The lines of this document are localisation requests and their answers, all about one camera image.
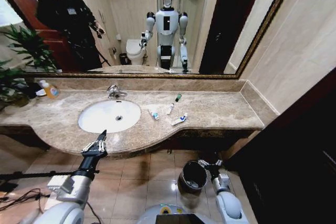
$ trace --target mirror frame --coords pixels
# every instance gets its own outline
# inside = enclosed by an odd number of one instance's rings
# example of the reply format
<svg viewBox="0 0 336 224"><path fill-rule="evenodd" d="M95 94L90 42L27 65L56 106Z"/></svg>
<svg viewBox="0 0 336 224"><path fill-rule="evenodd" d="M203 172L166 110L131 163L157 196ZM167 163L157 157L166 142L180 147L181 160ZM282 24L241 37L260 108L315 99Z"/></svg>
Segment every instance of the mirror frame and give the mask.
<svg viewBox="0 0 336 224"><path fill-rule="evenodd" d="M270 26L283 0L273 0L266 16L261 22L257 33L255 34L251 44L249 45L243 60L241 61L235 74L173 74L173 73L43 73L43 72L27 72L23 77L37 78L165 78L165 79L239 79L250 58L258 47L261 39Z"/></svg>

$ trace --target sink drain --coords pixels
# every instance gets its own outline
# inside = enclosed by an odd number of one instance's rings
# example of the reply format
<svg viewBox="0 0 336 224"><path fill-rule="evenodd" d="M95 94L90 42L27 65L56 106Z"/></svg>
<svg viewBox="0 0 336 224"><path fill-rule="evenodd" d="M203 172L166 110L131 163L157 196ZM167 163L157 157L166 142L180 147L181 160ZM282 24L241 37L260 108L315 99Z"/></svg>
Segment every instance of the sink drain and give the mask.
<svg viewBox="0 0 336 224"><path fill-rule="evenodd" d="M118 115L116 118L115 118L116 121L121 121L122 120L122 116L121 115Z"/></svg>

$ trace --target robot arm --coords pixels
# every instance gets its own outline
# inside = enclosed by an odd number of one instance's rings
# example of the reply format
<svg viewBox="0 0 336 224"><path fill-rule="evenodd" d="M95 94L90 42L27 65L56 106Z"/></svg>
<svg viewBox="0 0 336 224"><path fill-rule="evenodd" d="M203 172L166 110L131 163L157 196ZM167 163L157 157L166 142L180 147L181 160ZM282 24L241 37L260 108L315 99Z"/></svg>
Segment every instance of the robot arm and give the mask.
<svg viewBox="0 0 336 224"><path fill-rule="evenodd" d="M71 177L54 176L48 188L55 191L61 203L48 209L34 224L79 224L84 220L84 207L87 203L90 184L94 179L99 159L107 156L106 130L97 140L82 150L83 161Z"/></svg>
<svg viewBox="0 0 336 224"><path fill-rule="evenodd" d="M155 15L152 12L147 13L147 30L141 34L140 47L147 46L147 42L153 37L153 27L155 25Z"/></svg>
<svg viewBox="0 0 336 224"><path fill-rule="evenodd" d="M230 192L230 179L227 174L219 172L222 161L216 164L209 164L204 160L198 163L209 170L211 182L216 193L216 204L224 224L249 224L241 206L239 199Z"/></svg>
<svg viewBox="0 0 336 224"><path fill-rule="evenodd" d="M187 53L187 40L184 38L185 31L188 25L188 15L187 13L182 13L179 18L180 24L180 55L183 67L183 72L188 72L188 53Z"/></svg>

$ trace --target hand soap dispenser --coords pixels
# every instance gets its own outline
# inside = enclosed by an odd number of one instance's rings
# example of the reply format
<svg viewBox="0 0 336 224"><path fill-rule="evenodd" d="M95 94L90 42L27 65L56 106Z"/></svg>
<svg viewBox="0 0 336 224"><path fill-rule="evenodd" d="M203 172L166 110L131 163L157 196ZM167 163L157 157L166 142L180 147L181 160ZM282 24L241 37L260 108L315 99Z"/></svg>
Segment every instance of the hand soap dispenser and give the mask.
<svg viewBox="0 0 336 224"><path fill-rule="evenodd" d="M59 96L59 90L55 88L53 85L49 84L45 80L39 82L42 88L44 88L47 96L51 99L54 99Z"/></svg>

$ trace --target faucet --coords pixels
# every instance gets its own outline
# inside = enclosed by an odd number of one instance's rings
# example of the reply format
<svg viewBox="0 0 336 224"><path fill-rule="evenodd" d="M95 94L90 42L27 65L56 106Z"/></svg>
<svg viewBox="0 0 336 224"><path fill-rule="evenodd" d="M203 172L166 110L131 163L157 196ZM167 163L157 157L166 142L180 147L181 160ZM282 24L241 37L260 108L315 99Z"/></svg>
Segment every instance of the faucet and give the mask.
<svg viewBox="0 0 336 224"><path fill-rule="evenodd" d="M109 86L106 92L109 94L109 99L113 97L125 97L127 95L125 92L121 92L117 85Z"/></svg>

